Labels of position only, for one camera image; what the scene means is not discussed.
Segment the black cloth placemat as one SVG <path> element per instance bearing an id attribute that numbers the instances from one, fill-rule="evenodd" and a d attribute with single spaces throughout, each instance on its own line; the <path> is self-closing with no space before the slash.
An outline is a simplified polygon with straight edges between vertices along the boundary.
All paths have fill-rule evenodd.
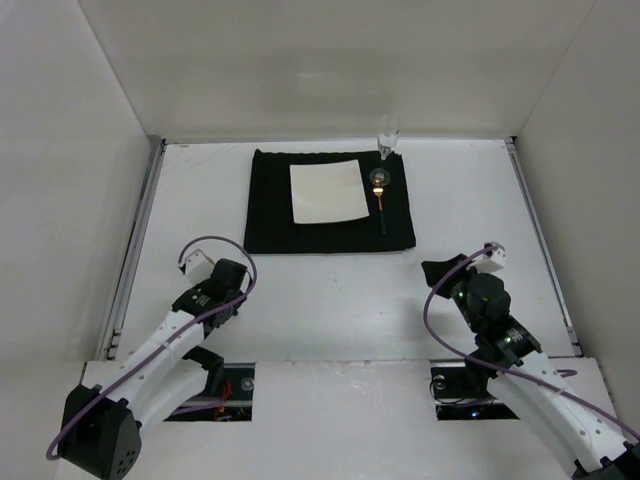
<path id="1" fill-rule="evenodd" d="M 378 200 L 366 194 L 369 216 L 348 222 L 298 225 L 291 199 L 292 165 L 337 164 L 357 160 L 368 189 L 370 172 L 380 165 L 376 151 L 285 153 L 254 152 L 251 166 L 244 249 L 256 255 L 351 254 L 396 252 L 416 246 L 407 178 L 402 156 L 385 161 L 391 182 L 384 187 L 382 205 L 386 232 L 382 233 Z"/>

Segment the gold fork green handle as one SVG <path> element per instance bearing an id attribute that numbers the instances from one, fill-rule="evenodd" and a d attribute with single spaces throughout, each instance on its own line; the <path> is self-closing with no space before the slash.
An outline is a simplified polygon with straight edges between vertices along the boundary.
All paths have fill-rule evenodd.
<path id="1" fill-rule="evenodd" d="M 380 220 L 380 231 L 382 235 L 386 235 L 387 227 L 386 227 L 386 219 L 385 219 L 384 206 L 383 206 L 384 188 L 382 186 L 375 186 L 373 188 L 373 193 L 377 199 L 379 220 Z"/>

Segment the white square plate black rim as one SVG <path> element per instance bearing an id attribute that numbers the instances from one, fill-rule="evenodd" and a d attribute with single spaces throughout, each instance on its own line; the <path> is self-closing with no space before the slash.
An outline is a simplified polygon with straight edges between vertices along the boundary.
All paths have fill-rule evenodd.
<path id="1" fill-rule="evenodd" d="M 293 221 L 298 225 L 341 223 L 369 216 L 357 159 L 289 167 Z"/>

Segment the clear wine glass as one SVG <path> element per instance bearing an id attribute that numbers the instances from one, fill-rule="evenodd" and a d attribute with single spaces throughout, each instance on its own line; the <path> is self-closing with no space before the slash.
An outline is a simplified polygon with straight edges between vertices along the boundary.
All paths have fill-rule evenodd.
<path id="1" fill-rule="evenodd" d="M 380 155 L 379 165 L 369 174 L 369 180 L 375 188 L 382 188 L 391 181 L 390 173 L 385 169 L 384 163 L 393 153 L 399 138 L 401 122 L 392 115 L 384 115 L 380 121 L 377 135 L 377 148 Z"/>

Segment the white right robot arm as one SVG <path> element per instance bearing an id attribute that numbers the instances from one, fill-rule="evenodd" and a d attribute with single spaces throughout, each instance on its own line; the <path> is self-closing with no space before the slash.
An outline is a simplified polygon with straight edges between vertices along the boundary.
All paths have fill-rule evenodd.
<path id="1" fill-rule="evenodd" d="M 538 340 L 511 314 L 511 297 L 495 271 L 505 254 L 486 245 L 470 256 L 424 261 L 431 297 L 452 300 L 474 333 L 465 367 L 480 389 L 508 407 L 571 479 L 636 479 L 639 446 L 630 428 L 578 397 Z"/>

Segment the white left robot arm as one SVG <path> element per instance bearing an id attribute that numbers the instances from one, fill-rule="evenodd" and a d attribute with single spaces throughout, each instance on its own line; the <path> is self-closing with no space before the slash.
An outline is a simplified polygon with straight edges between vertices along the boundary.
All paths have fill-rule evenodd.
<path id="1" fill-rule="evenodd" d="M 237 315 L 252 286 L 245 265 L 218 260 L 206 279 L 176 299 L 112 377 L 93 387 L 80 384 L 68 394 L 49 458 L 63 459 L 97 479 L 122 479 L 152 427 L 192 413 L 187 401 L 202 396 L 209 408 L 222 407 L 231 392 L 225 362 L 202 344 Z"/>

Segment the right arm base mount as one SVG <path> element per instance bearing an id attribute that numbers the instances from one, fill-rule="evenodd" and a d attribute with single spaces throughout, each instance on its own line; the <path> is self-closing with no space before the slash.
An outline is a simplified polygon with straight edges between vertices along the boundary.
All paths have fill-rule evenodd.
<path id="1" fill-rule="evenodd" d="M 430 364 L 429 391 L 439 421 L 518 420 L 502 401 L 486 390 L 486 379 L 478 377 L 463 361 Z"/>

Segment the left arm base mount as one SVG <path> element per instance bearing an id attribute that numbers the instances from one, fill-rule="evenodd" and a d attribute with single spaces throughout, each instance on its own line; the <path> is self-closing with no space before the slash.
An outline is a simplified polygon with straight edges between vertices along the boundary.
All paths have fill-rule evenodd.
<path id="1" fill-rule="evenodd" d="M 250 422 L 254 391 L 254 364 L 226 364 L 215 392 L 204 391 L 187 400 L 166 422 Z"/>

